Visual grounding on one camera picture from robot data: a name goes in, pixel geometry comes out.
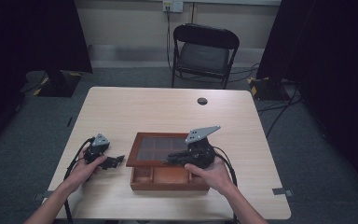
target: hand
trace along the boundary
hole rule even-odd
[[[86,164],[86,161],[84,160],[84,153],[86,151],[86,148],[83,148],[78,156],[78,161],[76,163],[76,166],[72,173],[68,176],[68,178],[65,181],[69,181],[73,187],[71,190],[72,192],[75,192],[78,187],[86,182],[87,179],[92,175],[92,173],[95,171],[97,166],[101,163],[103,163],[106,160],[106,156],[102,155],[95,159],[90,164]]]
[[[185,165],[185,169],[202,177],[211,188],[223,195],[227,187],[232,184],[225,163],[218,157],[215,157],[214,162],[204,170],[190,163]]]

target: baseboard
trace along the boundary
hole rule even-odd
[[[264,49],[238,49],[233,67],[251,67],[255,63],[260,63],[263,53]],[[170,60],[172,55],[173,49],[169,53]],[[167,49],[163,47],[90,45],[89,58],[94,68],[168,66]]]

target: table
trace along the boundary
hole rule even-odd
[[[200,97],[208,100],[199,105]],[[248,91],[94,87],[89,90],[62,153],[49,190],[62,182],[83,142],[102,133],[110,140],[105,155],[128,158],[138,132],[188,133],[220,125],[209,142],[228,154],[238,185],[266,219],[291,216],[269,145]],[[132,191],[131,168],[101,170],[69,197],[74,218],[119,220],[230,220],[232,210],[216,190]],[[57,218],[66,218],[64,209]]]

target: wooden box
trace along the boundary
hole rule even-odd
[[[187,133],[137,133],[126,166],[133,190],[209,190],[205,181],[182,166],[163,163],[168,154],[187,149]]]

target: person's right hand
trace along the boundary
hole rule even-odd
[[[233,184],[225,163],[218,157],[204,170],[190,163],[185,165],[185,169],[194,175],[202,177],[211,188],[223,195],[225,195],[227,188]]]

